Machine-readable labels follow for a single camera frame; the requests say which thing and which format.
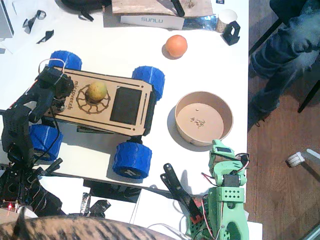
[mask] white desk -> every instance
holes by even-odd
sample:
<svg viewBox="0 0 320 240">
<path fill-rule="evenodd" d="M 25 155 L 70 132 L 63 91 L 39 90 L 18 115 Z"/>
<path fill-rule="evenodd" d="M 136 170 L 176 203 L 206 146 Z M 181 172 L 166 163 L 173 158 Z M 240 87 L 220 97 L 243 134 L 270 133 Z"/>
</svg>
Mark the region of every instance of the white desk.
<svg viewBox="0 0 320 240">
<path fill-rule="evenodd" d="M 64 140 L 59 157 L 63 163 L 57 174 L 101 182 L 167 190 L 160 179 L 163 165 L 171 163 L 182 185 L 191 194 L 201 194 L 210 184 L 201 176 L 209 173 L 208 147 L 186 143 L 174 122 L 174 106 L 185 94 L 209 91 L 223 98 L 233 112 L 233 128 L 223 143 L 236 153 L 247 151 L 249 1 L 212 1 L 213 12 L 233 9 L 241 26 L 240 40 L 228 46 L 220 34 L 206 30 L 168 31 L 149 27 L 103 28 L 102 13 L 94 22 L 82 21 L 67 12 L 50 29 L 54 36 L 45 43 L 30 44 L 17 54 L 0 55 L 0 109 L 7 109 L 34 81 L 40 61 L 56 50 L 67 50 L 82 59 L 82 70 L 131 77 L 138 66 L 154 66 L 165 74 L 162 99 L 156 104 L 151 132 L 143 144 L 152 150 L 149 177 L 132 180 L 112 170 L 116 146 L 128 138 L 120 135 L 77 133 L 76 127 L 60 124 Z M 162 46 L 175 34 L 187 39 L 183 57 L 170 60 Z M 0 119 L 0 132 L 3 123 Z M 0 151 L 0 163 L 8 159 Z"/>
</svg>

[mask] orange ball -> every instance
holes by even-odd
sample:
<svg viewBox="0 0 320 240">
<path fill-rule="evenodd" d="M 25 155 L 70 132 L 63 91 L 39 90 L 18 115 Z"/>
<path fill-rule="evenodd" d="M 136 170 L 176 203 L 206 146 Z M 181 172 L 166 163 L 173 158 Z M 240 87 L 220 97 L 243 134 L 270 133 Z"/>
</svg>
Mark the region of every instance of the orange ball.
<svg viewBox="0 0 320 240">
<path fill-rule="evenodd" d="M 166 41 L 165 48 L 172 57 L 179 58 L 187 51 L 187 40 L 181 35 L 174 35 Z"/>
</svg>

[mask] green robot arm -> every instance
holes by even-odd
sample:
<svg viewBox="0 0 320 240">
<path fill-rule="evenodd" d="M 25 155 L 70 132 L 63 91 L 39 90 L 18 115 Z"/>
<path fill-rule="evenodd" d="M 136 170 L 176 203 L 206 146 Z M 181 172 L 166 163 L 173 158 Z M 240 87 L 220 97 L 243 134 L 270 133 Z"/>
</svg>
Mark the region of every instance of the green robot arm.
<svg viewBox="0 0 320 240">
<path fill-rule="evenodd" d="M 235 152 L 220 140 L 213 140 L 209 170 L 217 187 L 212 187 L 204 199 L 204 217 L 216 240 L 249 240 L 249 228 L 245 217 L 244 201 L 247 182 L 243 161 L 236 159 Z M 217 163 L 217 156 L 223 161 Z M 205 221 L 197 225 L 188 223 L 193 239 L 212 239 Z"/>
</svg>

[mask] white wire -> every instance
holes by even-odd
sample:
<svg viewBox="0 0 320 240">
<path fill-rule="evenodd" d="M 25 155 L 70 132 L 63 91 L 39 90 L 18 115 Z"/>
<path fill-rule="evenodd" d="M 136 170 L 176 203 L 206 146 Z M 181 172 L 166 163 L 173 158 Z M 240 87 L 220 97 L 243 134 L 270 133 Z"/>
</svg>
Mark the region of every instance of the white wire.
<svg viewBox="0 0 320 240">
<path fill-rule="evenodd" d="M 62 67 L 62 73 L 65 71 L 65 66 L 66 66 L 66 63 L 65 61 L 59 59 L 59 58 L 47 58 L 45 60 L 42 60 L 40 63 L 39 63 L 39 67 L 38 67 L 38 73 L 40 74 L 40 66 L 43 62 L 45 61 L 50 61 L 50 60 L 54 60 L 54 61 L 60 61 L 60 62 L 63 62 L 63 67 Z"/>
<path fill-rule="evenodd" d="M 218 239 L 221 228 L 222 228 L 222 225 L 221 225 L 221 227 L 219 228 L 219 230 L 218 230 L 218 232 L 217 232 L 217 234 L 216 234 L 215 239 Z"/>
<path fill-rule="evenodd" d="M 152 226 L 156 226 L 156 225 L 161 225 L 161 226 L 164 226 L 166 227 L 167 229 L 171 230 L 172 232 L 174 232 L 176 235 L 178 235 L 181 239 L 184 239 L 184 240 L 192 240 L 191 237 L 185 235 L 184 233 L 180 232 L 179 230 L 175 229 L 174 227 L 172 226 L 169 226 L 167 224 L 164 224 L 164 223 L 155 223 L 155 224 L 152 224 L 150 226 L 148 226 L 147 228 L 151 228 Z"/>
<path fill-rule="evenodd" d="M 240 168 L 239 170 L 237 170 L 235 173 L 237 174 L 237 173 L 240 173 L 243 169 L 245 169 L 248 165 L 249 165 L 249 160 L 245 163 L 245 165 L 242 167 L 242 168 Z"/>
</svg>

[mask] blue tire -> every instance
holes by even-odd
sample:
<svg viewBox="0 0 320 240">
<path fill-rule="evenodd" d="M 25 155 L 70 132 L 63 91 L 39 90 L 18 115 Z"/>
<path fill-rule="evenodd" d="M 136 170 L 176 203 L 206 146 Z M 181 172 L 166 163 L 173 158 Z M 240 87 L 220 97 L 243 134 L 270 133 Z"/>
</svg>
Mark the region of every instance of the blue tire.
<svg viewBox="0 0 320 240">
<path fill-rule="evenodd" d="M 34 124 L 29 127 L 30 138 L 33 144 L 34 154 L 41 156 L 57 137 L 58 130 L 51 126 L 43 124 Z M 60 146 L 63 139 L 63 134 L 60 133 L 58 139 L 52 145 L 50 150 L 40 159 L 44 161 L 54 161 L 57 159 Z"/>
<path fill-rule="evenodd" d="M 55 51 L 51 54 L 51 59 L 61 59 L 65 63 L 66 69 L 72 69 L 72 70 L 81 70 L 82 61 L 80 57 L 73 54 L 69 51 Z M 57 60 L 51 60 L 48 64 L 49 67 L 63 67 L 64 64 L 61 61 Z"/>
<path fill-rule="evenodd" d="M 131 179 L 148 177 L 152 151 L 136 142 L 123 142 L 116 147 L 113 171 Z"/>
<path fill-rule="evenodd" d="M 156 100 L 162 98 L 165 86 L 165 75 L 158 68 L 153 66 L 139 66 L 132 73 L 133 79 L 139 79 L 153 85 Z"/>
</svg>

